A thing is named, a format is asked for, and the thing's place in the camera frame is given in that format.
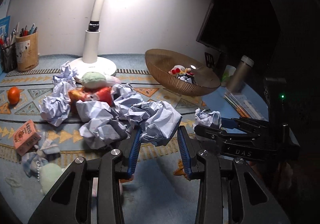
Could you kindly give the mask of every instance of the small pink carton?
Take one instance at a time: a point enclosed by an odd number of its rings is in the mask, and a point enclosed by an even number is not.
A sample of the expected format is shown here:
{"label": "small pink carton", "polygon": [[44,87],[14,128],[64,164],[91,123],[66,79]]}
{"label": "small pink carton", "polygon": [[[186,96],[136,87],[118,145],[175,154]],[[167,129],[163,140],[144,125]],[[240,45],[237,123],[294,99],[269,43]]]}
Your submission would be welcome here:
{"label": "small pink carton", "polygon": [[22,156],[40,139],[41,137],[37,133],[35,123],[29,120],[14,132],[13,145],[17,153]]}

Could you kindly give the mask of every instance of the metal screw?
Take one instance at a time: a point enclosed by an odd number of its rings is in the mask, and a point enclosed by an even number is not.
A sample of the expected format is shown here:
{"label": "metal screw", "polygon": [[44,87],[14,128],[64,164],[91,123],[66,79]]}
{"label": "metal screw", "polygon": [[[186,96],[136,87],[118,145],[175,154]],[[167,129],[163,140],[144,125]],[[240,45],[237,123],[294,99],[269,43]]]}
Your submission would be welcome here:
{"label": "metal screw", "polygon": [[200,150],[200,151],[199,151],[199,154],[200,154],[201,156],[206,156],[206,155],[208,155],[208,151],[207,151],[207,150]]}
{"label": "metal screw", "polygon": [[83,163],[83,161],[84,161],[84,158],[83,158],[83,157],[77,157],[77,158],[75,159],[75,162],[76,162],[76,163]]}
{"label": "metal screw", "polygon": [[240,163],[240,164],[244,162],[244,160],[240,157],[235,158],[235,161],[236,163]]}
{"label": "metal screw", "polygon": [[119,153],[121,153],[119,149],[113,149],[113,150],[111,151],[111,154],[112,154],[112,155],[118,155]]}

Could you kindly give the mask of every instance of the orange fruit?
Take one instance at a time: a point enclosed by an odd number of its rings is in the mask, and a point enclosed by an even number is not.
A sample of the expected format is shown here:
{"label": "orange fruit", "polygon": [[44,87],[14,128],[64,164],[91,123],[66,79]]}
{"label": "orange fruit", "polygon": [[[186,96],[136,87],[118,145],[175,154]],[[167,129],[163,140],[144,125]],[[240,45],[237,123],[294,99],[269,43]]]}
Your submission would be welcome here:
{"label": "orange fruit", "polygon": [[14,86],[8,91],[8,100],[11,105],[15,105],[20,100],[20,90]]}

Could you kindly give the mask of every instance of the bowl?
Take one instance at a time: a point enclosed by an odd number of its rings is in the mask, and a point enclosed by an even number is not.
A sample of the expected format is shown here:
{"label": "bowl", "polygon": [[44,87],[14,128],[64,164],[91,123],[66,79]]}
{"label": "bowl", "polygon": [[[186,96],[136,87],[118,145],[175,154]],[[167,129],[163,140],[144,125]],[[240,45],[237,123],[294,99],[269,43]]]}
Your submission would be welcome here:
{"label": "bowl", "polygon": [[[178,52],[151,49],[145,53],[146,65],[150,74],[165,88],[186,96],[203,96],[220,86],[218,76],[202,63]],[[168,72],[175,66],[191,68],[197,85],[182,81]]]}

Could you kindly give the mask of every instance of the label on pen holder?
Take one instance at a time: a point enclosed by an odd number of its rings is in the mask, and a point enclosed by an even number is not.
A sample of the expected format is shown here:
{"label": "label on pen holder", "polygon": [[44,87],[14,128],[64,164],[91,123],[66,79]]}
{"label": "label on pen holder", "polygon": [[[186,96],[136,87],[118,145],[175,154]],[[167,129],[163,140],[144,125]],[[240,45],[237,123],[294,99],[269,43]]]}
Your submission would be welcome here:
{"label": "label on pen holder", "polygon": [[30,40],[23,42],[16,42],[16,56],[17,62],[22,63],[23,59],[28,56],[28,50],[30,48]]}

